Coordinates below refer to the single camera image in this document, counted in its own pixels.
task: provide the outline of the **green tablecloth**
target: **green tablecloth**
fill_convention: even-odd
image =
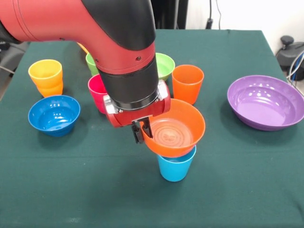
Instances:
[[[226,99],[239,77],[283,79],[262,32],[160,30],[156,50],[205,73],[195,106],[207,128],[186,179],[165,181],[130,127],[115,129],[98,113],[76,43],[33,43],[0,103],[1,228],[303,227],[304,122],[257,131]],[[64,94],[82,107],[61,138],[28,123],[41,98],[28,67],[44,58],[62,63]]]

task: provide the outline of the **wall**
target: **wall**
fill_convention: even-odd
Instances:
[[[272,51],[282,46],[280,37],[304,41],[304,0],[218,0],[221,29],[262,30]],[[187,29],[204,29],[209,18],[209,0],[189,0]],[[219,13],[212,0],[212,29],[218,29]]]

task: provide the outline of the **pink cup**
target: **pink cup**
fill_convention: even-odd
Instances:
[[[100,75],[98,74],[91,77],[89,82],[87,83],[87,86],[89,87],[90,93],[94,99],[97,109],[101,113],[105,114],[104,95],[107,95],[107,92]]]

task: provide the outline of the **purple bowl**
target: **purple bowl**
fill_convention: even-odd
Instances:
[[[238,118],[262,131],[277,131],[304,117],[303,96],[288,83],[270,76],[242,77],[231,84],[227,96]]]

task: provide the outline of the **yellow cup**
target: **yellow cup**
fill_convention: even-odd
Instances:
[[[43,97],[62,95],[62,65],[53,59],[43,59],[32,64],[28,74]]]

